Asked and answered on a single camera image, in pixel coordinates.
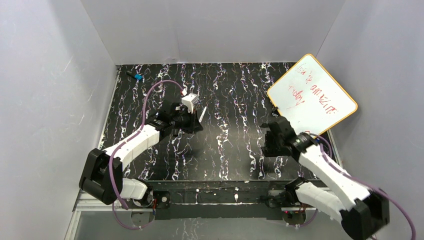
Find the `black orange-tipped marker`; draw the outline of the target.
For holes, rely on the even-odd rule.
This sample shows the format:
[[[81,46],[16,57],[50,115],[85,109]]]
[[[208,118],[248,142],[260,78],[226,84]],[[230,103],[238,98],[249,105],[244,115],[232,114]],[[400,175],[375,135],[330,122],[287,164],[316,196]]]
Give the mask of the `black orange-tipped marker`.
[[[172,135],[174,137],[177,137],[179,135],[179,132],[180,132],[180,130],[178,128],[175,128],[175,129],[172,130]]]

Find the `white pen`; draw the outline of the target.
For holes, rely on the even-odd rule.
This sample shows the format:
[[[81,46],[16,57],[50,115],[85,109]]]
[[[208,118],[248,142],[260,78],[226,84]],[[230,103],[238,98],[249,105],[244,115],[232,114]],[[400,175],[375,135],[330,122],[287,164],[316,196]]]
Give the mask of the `white pen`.
[[[203,109],[203,111],[202,111],[202,113],[201,113],[201,115],[199,117],[199,122],[200,123],[203,121],[203,118],[204,118],[204,116],[205,116],[205,114],[207,112],[207,108],[208,108],[207,106],[204,107],[204,109]]]

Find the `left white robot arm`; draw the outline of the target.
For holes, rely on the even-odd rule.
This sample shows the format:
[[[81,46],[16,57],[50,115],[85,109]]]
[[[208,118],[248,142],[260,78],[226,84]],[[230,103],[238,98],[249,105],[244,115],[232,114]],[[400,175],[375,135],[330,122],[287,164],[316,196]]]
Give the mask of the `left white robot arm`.
[[[79,188],[105,205],[119,198],[146,200],[151,188],[141,180],[125,178],[124,169],[147,149],[179,132],[194,134],[203,130],[194,107],[174,102],[169,110],[148,117],[138,129],[120,142],[105,149],[92,149],[79,180]]]

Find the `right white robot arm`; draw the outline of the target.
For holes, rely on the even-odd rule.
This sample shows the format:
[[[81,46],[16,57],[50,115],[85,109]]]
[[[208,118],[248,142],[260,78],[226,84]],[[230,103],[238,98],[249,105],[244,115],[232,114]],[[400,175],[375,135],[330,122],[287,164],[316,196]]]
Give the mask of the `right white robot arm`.
[[[263,197],[275,203],[301,203],[312,206],[341,224],[353,240],[366,240],[390,223],[389,201],[380,190],[353,180],[324,152],[316,135],[296,133],[285,117],[265,122],[265,157],[291,157],[308,168],[330,189],[327,192],[310,180],[298,177],[277,195]]]

